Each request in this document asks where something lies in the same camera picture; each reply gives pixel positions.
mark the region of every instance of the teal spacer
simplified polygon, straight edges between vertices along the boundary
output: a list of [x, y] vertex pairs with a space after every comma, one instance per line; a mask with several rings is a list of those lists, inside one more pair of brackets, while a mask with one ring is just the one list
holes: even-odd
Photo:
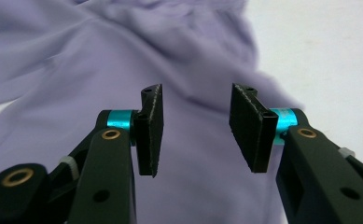
[[132, 110], [111, 110], [108, 115], [107, 127], [121, 128], [131, 132]]
[[284, 140], [280, 137], [282, 133], [288, 131], [289, 126], [298, 125], [298, 119], [294, 111], [290, 108], [275, 108], [271, 109], [279, 116], [276, 127], [276, 136], [274, 137], [275, 145], [283, 145]]

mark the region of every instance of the wrinkled cloth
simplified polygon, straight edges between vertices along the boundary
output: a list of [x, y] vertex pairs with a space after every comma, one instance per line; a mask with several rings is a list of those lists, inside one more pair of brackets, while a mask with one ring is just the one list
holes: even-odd
[[14, 100], [0, 113], [0, 172], [53, 170], [101, 110], [141, 108], [140, 90], [161, 83], [159, 172], [135, 176], [138, 222], [279, 223], [281, 150], [266, 175], [250, 173], [228, 124], [231, 84], [269, 107], [296, 104], [257, 72], [243, 5], [0, 0], [0, 103]]

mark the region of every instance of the lavender cloth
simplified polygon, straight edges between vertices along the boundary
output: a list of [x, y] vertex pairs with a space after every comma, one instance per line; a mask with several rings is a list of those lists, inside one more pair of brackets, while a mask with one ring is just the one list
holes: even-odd
[[162, 83], [160, 167], [136, 176], [139, 223], [279, 223], [276, 162], [249, 172], [228, 125], [231, 83], [295, 104], [256, 72], [243, 3], [0, 0], [0, 103], [16, 100], [0, 114], [0, 172], [51, 171], [101, 110], [140, 108], [140, 90]]

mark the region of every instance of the white cable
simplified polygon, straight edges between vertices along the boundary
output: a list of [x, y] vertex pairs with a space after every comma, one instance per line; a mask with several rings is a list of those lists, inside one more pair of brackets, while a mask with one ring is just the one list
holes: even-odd
[[350, 150], [349, 148], [347, 147], [341, 147], [338, 149], [338, 151], [341, 153], [341, 155], [346, 158], [348, 156], [352, 156], [352, 157], [355, 157], [356, 156], [356, 153], [352, 150]]
[[59, 163], [66, 163], [68, 167], [70, 167], [71, 170], [71, 176], [73, 177], [73, 180], [76, 180], [79, 178], [79, 171], [78, 171], [78, 165], [76, 160], [70, 156], [64, 156], [60, 159]]

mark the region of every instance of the screw hole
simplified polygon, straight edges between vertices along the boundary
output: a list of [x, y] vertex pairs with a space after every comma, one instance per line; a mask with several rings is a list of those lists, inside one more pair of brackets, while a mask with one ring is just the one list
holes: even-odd
[[346, 196], [350, 199], [359, 200], [359, 194], [353, 189], [341, 188], [341, 192], [344, 196]]
[[299, 129], [298, 133], [304, 137], [316, 138], [317, 134], [309, 129]]
[[109, 198], [109, 191], [101, 189], [93, 195], [93, 200], [97, 203], [103, 203]]
[[102, 137], [106, 140], [116, 139], [120, 136], [120, 132], [117, 130], [108, 130], [102, 133]]
[[3, 179], [2, 184], [5, 187], [12, 188], [26, 182], [33, 176], [33, 174], [34, 171], [32, 169], [22, 168], [7, 175]]

